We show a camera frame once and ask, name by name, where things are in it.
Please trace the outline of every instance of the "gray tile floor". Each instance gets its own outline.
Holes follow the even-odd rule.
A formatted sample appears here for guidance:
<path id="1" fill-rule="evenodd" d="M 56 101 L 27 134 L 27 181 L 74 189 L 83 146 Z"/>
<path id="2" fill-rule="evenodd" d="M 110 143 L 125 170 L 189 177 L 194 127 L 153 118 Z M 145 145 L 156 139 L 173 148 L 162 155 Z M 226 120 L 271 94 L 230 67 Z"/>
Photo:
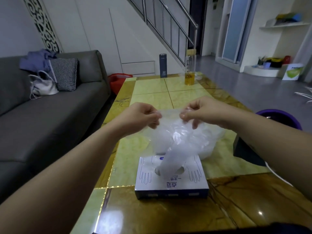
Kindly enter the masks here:
<path id="1" fill-rule="evenodd" d="M 239 73 L 215 62 L 213 56 L 197 58 L 196 71 L 201 71 L 254 112 L 286 111 L 297 118 L 304 131 L 312 133 L 312 102 L 306 104 L 308 98 L 294 94 L 309 93 L 304 83 Z"/>

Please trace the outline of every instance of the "throw pillow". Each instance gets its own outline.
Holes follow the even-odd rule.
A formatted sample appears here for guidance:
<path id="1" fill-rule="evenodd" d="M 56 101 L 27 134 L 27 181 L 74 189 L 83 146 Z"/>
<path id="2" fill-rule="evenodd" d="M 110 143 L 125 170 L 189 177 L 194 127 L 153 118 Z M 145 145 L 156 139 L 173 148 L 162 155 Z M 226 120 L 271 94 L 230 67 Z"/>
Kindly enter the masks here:
<path id="1" fill-rule="evenodd" d="M 49 75 L 57 79 L 59 91 L 74 91 L 76 89 L 77 64 L 77 58 L 50 59 L 51 71 Z"/>

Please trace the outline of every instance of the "red bag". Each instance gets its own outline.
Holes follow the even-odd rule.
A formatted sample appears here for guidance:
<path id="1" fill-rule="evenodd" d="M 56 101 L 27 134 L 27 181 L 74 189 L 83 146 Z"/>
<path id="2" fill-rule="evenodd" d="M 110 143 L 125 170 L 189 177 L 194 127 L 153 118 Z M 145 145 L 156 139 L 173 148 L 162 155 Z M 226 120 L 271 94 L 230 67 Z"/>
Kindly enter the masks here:
<path id="1" fill-rule="evenodd" d="M 123 73 L 111 74 L 108 77 L 110 81 L 111 90 L 117 95 L 124 81 L 126 80 L 126 78 L 132 78 L 132 77 L 133 75 L 131 74 L 123 74 Z"/>

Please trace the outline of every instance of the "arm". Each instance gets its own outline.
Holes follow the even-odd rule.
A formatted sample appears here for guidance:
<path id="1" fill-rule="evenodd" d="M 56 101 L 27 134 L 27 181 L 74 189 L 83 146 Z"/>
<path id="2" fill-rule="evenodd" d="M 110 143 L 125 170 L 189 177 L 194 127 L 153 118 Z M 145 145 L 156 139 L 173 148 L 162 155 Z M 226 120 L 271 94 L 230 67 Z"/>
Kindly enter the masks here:
<path id="1" fill-rule="evenodd" d="M 119 139 L 161 115 L 135 103 L 62 158 L 43 170 L 0 205 L 0 233 L 70 233 Z"/>
<path id="2" fill-rule="evenodd" d="M 312 135 L 210 97 L 198 98 L 180 117 L 216 124 L 235 131 L 279 175 L 312 200 Z"/>

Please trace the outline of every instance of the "cabinet door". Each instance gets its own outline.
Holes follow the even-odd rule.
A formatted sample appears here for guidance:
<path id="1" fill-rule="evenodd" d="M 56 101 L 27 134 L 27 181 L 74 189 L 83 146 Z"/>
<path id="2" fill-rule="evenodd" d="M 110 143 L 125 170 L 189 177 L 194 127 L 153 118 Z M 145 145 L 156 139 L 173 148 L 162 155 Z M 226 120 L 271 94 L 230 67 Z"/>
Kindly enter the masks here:
<path id="1" fill-rule="evenodd" d="M 251 0 L 233 0 L 222 58 L 236 63 Z"/>

